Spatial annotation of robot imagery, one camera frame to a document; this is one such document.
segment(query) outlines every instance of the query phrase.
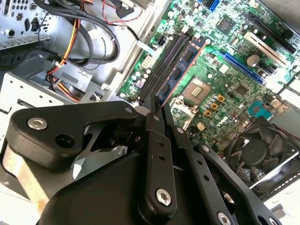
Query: blue connector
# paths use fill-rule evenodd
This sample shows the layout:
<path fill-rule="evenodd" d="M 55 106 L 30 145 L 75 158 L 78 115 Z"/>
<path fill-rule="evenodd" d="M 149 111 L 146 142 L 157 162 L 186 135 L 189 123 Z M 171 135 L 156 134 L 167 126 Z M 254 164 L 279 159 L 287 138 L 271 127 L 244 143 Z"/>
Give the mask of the blue connector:
<path fill-rule="evenodd" d="M 219 51 L 216 51 L 217 54 L 221 55 L 225 60 L 229 61 L 231 64 L 233 64 L 235 67 L 240 69 L 242 72 L 250 76 L 252 79 L 254 79 L 256 82 L 258 82 L 261 85 L 264 85 L 266 83 L 266 80 L 259 76 L 257 73 L 253 72 L 251 69 L 249 69 L 247 66 L 245 66 L 243 63 L 239 62 L 236 58 L 234 58 L 229 53 L 221 53 Z"/>

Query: chip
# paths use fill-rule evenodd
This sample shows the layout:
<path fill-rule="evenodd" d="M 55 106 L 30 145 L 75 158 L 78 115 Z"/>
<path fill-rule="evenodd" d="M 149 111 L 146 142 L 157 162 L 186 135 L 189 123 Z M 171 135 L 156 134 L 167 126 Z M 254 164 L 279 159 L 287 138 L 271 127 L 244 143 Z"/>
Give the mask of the chip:
<path fill-rule="evenodd" d="M 223 34 L 228 35 L 234 26 L 235 22 L 229 16 L 225 15 L 217 24 L 217 29 Z"/>
<path fill-rule="evenodd" d="M 241 94 L 241 95 L 245 95 L 247 92 L 248 92 L 248 89 L 247 88 L 245 88 L 243 85 L 239 85 L 236 89 L 236 92 L 237 93 L 239 93 L 239 94 Z"/>

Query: cable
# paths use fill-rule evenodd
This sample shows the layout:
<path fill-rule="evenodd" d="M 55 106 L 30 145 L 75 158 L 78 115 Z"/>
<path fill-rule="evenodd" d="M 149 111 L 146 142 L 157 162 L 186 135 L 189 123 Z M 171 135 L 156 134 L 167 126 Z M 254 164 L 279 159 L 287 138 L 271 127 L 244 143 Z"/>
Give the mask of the cable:
<path fill-rule="evenodd" d="M 102 60 L 100 61 L 100 63 L 98 63 L 98 65 L 95 68 L 93 68 L 93 69 L 84 68 L 84 69 L 89 70 L 89 71 L 97 69 L 101 65 L 103 59 L 106 57 L 106 43 L 105 43 L 105 40 L 103 39 L 103 37 L 101 39 L 102 39 L 103 44 L 104 44 L 104 56 L 103 56 Z"/>

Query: screw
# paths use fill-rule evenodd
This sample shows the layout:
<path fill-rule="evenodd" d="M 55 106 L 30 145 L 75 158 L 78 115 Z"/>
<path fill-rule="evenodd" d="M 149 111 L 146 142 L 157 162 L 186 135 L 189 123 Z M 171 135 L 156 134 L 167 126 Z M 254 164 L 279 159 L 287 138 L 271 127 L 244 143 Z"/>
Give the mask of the screw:
<path fill-rule="evenodd" d="M 125 107 L 125 110 L 129 113 L 132 113 L 132 109 L 131 108 L 128 108 L 128 107 Z"/>
<path fill-rule="evenodd" d="M 206 146 L 202 146 L 202 148 L 204 149 L 204 151 L 209 152 L 209 148 L 207 148 Z"/>
<path fill-rule="evenodd" d="M 156 198 L 164 206 L 169 206 L 171 204 L 171 196 L 166 190 L 158 189 L 156 191 Z"/>
<path fill-rule="evenodd" d="M 154 119 L 156 119 L 157 121 L 160 121 L 159 117 L 157 117 L 156 115 L 153 115 Z"/>
<path fill-rule="evenodd" d="M 27 124 L 30 128 L 35 130 L 45 130 L 48 126 L 47 122 L 42 118 L 31 118 Z"/>
<path fill-rule="evenodd" d="M 183 130 L 182 128 L 180 128 L 180 127 L 178 127 L 177 130 L 178 130 L 178 132 L 181 133 L 181 134 L 184 133 L 184 130 Z"/>
<path fill-rule="evenodd" d="M 217 214 L 217 217 L 222 225 L 231 225 L 230 220 L 224 213 L 219 212 Z"/>
<path fill-rule="evenodd" d="M 269 220 L 272 223 L 272 225 L 278 225 L 278 223 L 273 218 L 270 217 Z"/>

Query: pci express slot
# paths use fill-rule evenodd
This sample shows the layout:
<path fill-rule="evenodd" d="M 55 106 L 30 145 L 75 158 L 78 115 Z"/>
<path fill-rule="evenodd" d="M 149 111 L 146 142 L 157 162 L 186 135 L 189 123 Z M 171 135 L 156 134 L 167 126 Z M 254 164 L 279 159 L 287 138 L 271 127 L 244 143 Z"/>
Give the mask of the pci express slot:
<path fill-rule="evenodd" d="M 218 55 L 221 55 L 225 60 L 233 64 L 236 68 L 240 69 L 242 72 L 244 72 L 246 75 L 250 76 L 252 79 L 254 79 L 256 82 L 258 82 L 261 85 L 264 85 L 266 83 L 266 80 L 259 76 L 257 73 L 253 72 L 251 69 L 249 69 L 247 66 L 245 66 L 243 63 L 239 62 L 236 58 L 234 58 L 229 53 L 221 53 L 217 51 Z"/>
<path fill-rule="evenodd" d="M 256 48 L 258 48 L 260 51 L 262 51 L 264 54 L 266 54 L 269 58 L 274 60 L 276 63 L 281 65 L 282 67 L 287 67 L 288 62 L 283 59 L 277 52 L 275 52 L 273 49 L 271 49 L 269 46 L 267 46 L 261 39 L 259 39 L 255 34 L 251 32 L 247 32 L 244 35 L 244 38 L 253 44 Z"/>
<path fill-rule="evenodd" d="M 220 0 L 205 0 L 203 3 L 203 5 L 207 7 L 211 12 L 214 12 L 219 4 Z"/>
<path fill-rule="evenodd" d="M 291 54 L 296 52 L 296 49 L 287 41 L 281 39 L 268 25 L 262 22 L 257 16 L 246 14 L 245 17 L 257 28 L 261 29 L 266 35 L 273 39 L 279 46 L 284 48 Z"/>
<path fill-rule="evenodd" d="M 151 78 L 148 79 L 146 85 L 140 92 L 140 99 L 144 100 L 149 94 L 156 93 L 160 86 L 163 84 L 171 69 L 174 67 L 182 48 L 185 47 L 190 41 L 189 33 L 182 33 L 178 35 L 172 42 L 165 56 L 160 64 L 152 72 Z"/>
<path fill-rule="evenodd" d="M 193 38 L 156 94 L 159 97 L 162 106 L 164 106 L 171 97 L 173 91 L 192 67 L 193 63 L 197 60 L 205 46 L 206 42 L 204 38 Z"/>

